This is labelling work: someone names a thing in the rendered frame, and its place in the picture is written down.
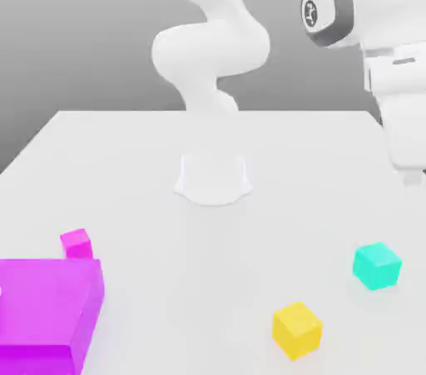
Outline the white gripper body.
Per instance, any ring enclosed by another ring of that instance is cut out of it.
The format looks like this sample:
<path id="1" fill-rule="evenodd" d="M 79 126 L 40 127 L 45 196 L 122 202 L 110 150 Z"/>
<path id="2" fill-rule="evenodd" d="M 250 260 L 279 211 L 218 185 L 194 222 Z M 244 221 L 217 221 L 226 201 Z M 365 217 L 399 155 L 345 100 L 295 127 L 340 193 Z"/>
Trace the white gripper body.
<path id="1" fill-rule="evenodd" d="M 377 97 L 384 135 L 397 170 L 426 170 L 426 93 Z"/>

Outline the large magenta box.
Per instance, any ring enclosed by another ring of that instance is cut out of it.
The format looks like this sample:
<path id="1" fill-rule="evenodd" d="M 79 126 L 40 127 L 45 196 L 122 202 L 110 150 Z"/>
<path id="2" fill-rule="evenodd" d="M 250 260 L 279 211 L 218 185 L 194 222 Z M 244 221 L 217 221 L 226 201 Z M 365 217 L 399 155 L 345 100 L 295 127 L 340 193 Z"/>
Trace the large magenta box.
<path id="1" fill-rule="evenodd" d="M 82 375 L 104 292 L 98 259 L 0 259 L 0 375 Z"/>

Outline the small yellow cube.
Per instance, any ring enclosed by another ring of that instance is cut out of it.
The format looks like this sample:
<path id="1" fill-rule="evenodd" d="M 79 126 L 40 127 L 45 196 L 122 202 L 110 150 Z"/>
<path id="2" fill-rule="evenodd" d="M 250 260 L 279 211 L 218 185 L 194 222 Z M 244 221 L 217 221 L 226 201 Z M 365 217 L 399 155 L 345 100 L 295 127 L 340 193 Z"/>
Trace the small yellow cube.
<path id="1" fill-rule="evenodd" d="M 273 313 L 272 338 L 291 361 L 318 349 L 322 331 L 322 322 L 302 302 Z"/>

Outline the small magenta cube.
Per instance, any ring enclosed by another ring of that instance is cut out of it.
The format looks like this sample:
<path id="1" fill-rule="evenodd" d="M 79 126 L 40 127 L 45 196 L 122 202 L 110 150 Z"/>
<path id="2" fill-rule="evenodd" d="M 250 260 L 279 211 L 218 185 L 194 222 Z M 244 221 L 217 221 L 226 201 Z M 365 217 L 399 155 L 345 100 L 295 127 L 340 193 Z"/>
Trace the small magenta cube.
<path id="1" fill-rule="evenodd" d="M 60 235 L 67 259 L 92 259 L 92 242 L 85 229 L 76 229 Z"/>

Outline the small teal cube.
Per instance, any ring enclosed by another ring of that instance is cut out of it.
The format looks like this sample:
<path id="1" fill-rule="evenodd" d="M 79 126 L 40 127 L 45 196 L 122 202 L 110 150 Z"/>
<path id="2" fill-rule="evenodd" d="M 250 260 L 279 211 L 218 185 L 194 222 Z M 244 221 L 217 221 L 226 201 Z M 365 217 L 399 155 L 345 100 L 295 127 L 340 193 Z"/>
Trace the small teal cube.
<path id="1" fill-rule="evenodd" d="M 395 286 L 402 259 L 386 244 L 378 242 L 355 250 L 353 275 L 370 291 Z"/>

